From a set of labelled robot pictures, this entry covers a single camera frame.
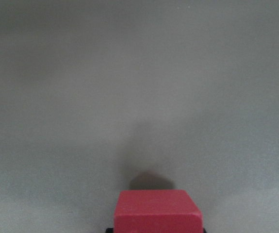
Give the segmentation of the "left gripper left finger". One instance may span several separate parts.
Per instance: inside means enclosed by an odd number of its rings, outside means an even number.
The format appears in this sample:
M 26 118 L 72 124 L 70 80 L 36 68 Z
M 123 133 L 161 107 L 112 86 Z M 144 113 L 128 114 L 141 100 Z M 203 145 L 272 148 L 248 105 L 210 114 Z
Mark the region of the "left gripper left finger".
M 105 233 L 114 233 L 114 229 L 113 228 L 107 228 Z

